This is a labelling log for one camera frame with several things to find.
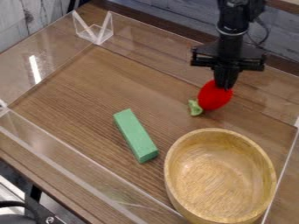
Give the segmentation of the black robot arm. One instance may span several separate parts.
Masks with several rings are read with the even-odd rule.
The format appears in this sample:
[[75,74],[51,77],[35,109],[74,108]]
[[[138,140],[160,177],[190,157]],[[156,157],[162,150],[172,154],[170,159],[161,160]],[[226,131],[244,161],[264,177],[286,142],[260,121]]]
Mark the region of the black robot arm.
[[216,87],[233,88],[242,71],[262,71],[266,52],[242,40],[249,24],[265,10],[265,0],[217,0],[218,21],[214,42],[190,49],[190,65],[213,71]]

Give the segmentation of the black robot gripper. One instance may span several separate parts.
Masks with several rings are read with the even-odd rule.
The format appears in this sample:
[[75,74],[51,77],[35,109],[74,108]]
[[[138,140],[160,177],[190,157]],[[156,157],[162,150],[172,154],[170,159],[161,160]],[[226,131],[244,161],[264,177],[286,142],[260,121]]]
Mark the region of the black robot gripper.
[[238,71],[262,71],[266,53],[242,41],[244,32],[220,32],[213,42],[190,49],[190,65],[209,67],[217,88],[232,89]]

